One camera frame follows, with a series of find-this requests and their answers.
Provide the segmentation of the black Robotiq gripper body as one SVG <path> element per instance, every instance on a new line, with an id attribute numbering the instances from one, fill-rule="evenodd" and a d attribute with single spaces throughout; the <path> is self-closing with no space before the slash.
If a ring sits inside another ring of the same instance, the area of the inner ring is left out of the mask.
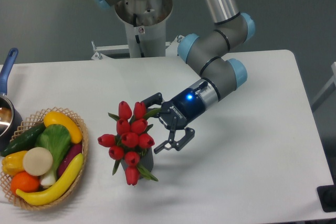
<path id="1" fill-rule="evenodd" d="M 205 110 L 205 103 L 197 90 L 185 89 L 171 100 L 162 103 L 159 121 L 168 130 L 182 130 Z"/>

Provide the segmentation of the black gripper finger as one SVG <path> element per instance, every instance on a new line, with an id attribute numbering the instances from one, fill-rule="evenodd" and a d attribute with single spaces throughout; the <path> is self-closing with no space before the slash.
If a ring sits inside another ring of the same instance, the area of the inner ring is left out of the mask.
<path id="1" fill-rule="evenodd" d="M 143 101 L 141 103 L 147 110 L 160 109 L 163 103 L 162 93 L 158 92 Z"/>
<path id="2" fill-rule="evenodd" d="M 171 149 L 175 149 L 176 151 L 180 151 L 195 136 L 195 130 L 190 128 L 190 127 L 186 127 L 184 129 L 184 132 L 185 132 L 184 136 L 180 140 L 176 141 L 175 140 L 176 130 L 170 130 L 168 139 L 165 140 L 164 142 L 162 142 L 160 145 L 158 145 L 154 149 L 154 153 L 158 154 L 162 150 L 169 151 Z"/>

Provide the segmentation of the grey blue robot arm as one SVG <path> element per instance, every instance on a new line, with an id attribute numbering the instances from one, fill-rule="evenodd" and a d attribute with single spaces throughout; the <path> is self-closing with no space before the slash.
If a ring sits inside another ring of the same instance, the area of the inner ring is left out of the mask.
<path id="1" fill-rule="evenodd" d="M 114 7 L 127 33 L 132 58 L 164 56 L 166 20 L 172 12 L 172 0 L 94 0 L 101 8 Z M 161 106 L 156 117 L 169 130 L 169 138 L 154 149 L 181 150 L 193 137 L 189 123 L 213 104 L 235 91 L 247 80 L 245 66 L 236 59 L 223 56 L 243 44 L 255 33 L 251 17 L 238 10 L 235 0 L 206 0 L 214 22 L 214 30 L 206 37 L 185 36 L 177 54 L 200 79 L 169 101 L 160 94 L 145 100 L 150 108 Z"/>

